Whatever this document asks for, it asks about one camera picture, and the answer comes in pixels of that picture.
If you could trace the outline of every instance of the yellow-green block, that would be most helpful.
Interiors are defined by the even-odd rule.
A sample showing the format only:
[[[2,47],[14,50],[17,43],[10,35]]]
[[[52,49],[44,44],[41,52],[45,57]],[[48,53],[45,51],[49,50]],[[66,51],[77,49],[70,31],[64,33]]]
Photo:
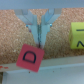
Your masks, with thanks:
[[[84,49],[84,22],[72,22],[69,33],[71,49]]]

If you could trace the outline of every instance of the block face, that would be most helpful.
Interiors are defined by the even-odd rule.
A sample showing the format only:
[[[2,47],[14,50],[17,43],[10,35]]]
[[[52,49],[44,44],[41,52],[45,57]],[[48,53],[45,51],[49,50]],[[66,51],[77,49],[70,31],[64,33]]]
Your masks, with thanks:
[[[71,49],[84,49],[84,22],[71,23],[69,42]]]
[[[16,65],[24,69],[38,72],[43,55],[44,50],[24,44]]]

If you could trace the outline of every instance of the gray surface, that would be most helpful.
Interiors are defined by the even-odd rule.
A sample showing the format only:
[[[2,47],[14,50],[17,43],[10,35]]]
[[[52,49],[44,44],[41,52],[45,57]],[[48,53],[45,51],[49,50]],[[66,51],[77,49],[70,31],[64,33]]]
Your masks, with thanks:
[[[84,0],[0,0],[0,10],[73,7],[84,7]]]

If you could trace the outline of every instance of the brown speckled surface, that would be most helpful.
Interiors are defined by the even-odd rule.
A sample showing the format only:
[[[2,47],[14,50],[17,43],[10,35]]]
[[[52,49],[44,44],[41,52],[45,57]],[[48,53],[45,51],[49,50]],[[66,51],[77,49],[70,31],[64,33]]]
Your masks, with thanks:
[[[38,16],[40,24],[41,15],[45,14],[47,9],[31,11]],[[68,34],[71,22],[84,22],[84,8],[62,9],[61,16],[47,34],[43,59],[84,55],[84,50],[70,49]],[[0,10],[0,64],[15,63],[24,43],[36,46],[32,34],[15,16],[14,11]]]

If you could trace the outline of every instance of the red square block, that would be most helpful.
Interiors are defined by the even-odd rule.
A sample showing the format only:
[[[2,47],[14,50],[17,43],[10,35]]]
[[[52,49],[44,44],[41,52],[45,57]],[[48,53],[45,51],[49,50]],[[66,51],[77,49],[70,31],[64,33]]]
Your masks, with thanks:
[[[38,72],[44,50],[24,44],[16,65],[34,72]]]

